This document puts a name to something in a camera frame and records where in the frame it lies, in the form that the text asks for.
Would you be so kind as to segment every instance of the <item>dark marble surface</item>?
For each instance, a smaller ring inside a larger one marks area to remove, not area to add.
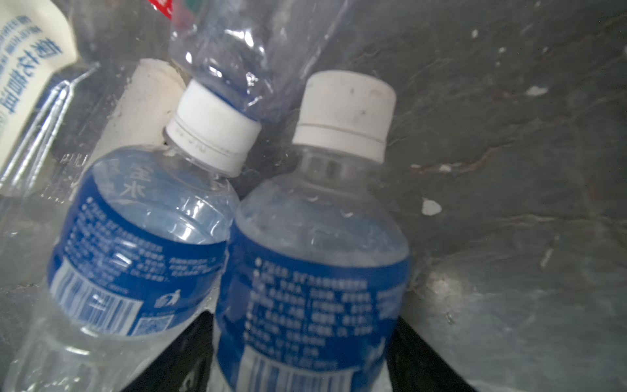
[[[116,34],[154,41],[158,15],[129,4],[148,22]],[[364,0],[318,68],[398,93],[373,188],[411,244],[421,337],[482,392],[627,390],[627,2]],[[292,170],[296,117],[262,131],[240,196]],[[31,271],[3,274],[0,374]]]

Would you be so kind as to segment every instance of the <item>white bottle cap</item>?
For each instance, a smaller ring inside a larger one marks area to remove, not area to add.
[[[383,163],[396,94],[379,79],[324,71],[307,82],[292,143]]]
[[[192,80],[166,134],[194,159],[236,177],[260,130],[259,122]]]

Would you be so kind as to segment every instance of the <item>clear plastic bottle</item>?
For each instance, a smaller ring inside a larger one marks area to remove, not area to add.
[[[280,120],[355,0],[175,0],[169,52],[259,121]]]
[[[83,175],[5,392],[119,391],[210,301],[239,203],[226,177],[260,126],[195,82],[166,134],[179,124],[214,149],[168,138]]]
[[[395,99],[356,73],[308,81],[300,165],[235,214],[207,391],[370,390],[409,275],[406,239],[367,190]]]

